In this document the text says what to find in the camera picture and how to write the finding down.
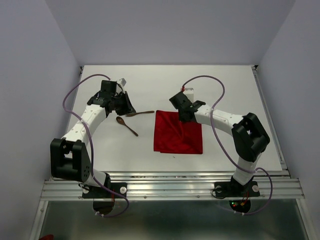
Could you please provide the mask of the red cloth napkin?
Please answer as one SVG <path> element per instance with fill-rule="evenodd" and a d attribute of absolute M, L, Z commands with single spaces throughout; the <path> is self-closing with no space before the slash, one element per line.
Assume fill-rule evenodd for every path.
<path fill-rule="evenodd" d="M 177 112 L 157 110 L 153 150 L 164 154 L 203 154 L 202 125 L 181 122 Z"/>

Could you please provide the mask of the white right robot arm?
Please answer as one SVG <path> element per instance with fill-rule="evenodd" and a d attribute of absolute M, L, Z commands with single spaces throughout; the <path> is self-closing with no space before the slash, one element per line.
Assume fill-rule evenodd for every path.
<path fill-rule="evenodd" d="M 238 115 L 214 109 L 203 101 L 191 102 L 181 91 L 169 101 L 178 110 L 181 122 L 211 126 L 219 145 L 222 143 L 216 130 L 223 131 L 232 137 L 238 161 L 231 160 L 236 170 L 231 178 L 230 189 L 235 195 L 246 192 L 248 183 L 256 171 L 258 159 L 270 143 L 270 137 L 259 118 L 251 112 Z"/>

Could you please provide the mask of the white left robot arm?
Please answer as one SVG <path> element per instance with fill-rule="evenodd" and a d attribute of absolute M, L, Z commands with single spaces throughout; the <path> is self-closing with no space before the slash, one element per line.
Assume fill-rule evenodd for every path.
<path fill-rule="evenodd" d="M 93 133 L 110 113 L 123 116 L 136 112 L 125 85 L 124 78 L 102 80 L 100 91 L 88 100 L 82 116 L 76 117 L 76 124 L 62 138 L 52 140 L 50 166 L 53 177 L 93 186 L 100 197 L 111 193 L 110 175 L 94 169 L 87 145 L 93 143 Z"/>

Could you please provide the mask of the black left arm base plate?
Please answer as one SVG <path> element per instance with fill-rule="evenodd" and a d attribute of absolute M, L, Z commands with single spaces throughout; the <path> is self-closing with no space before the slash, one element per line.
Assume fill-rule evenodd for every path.
<path fill-rule="evenodd" d="M 110 190 L 117 193 L 111 193 L 101 187 L 78 184 L 82 189 L 83 199 L 123 199 L 127 196 L 128 184 L 126 182 L 111 182 Z"/>

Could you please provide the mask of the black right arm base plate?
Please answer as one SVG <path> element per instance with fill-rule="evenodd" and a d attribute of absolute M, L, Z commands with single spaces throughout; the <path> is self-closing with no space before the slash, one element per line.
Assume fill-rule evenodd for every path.
<path fill-rule="evenodd" d="M 242 198 L 259 197 L 260 191 L 256 181 L 250 181 L 245 185 L 233 181 L 218 181 L 214 183 L 214 188 L 211 190 L 211 195 L 218 199 L 224 198 Z"/>

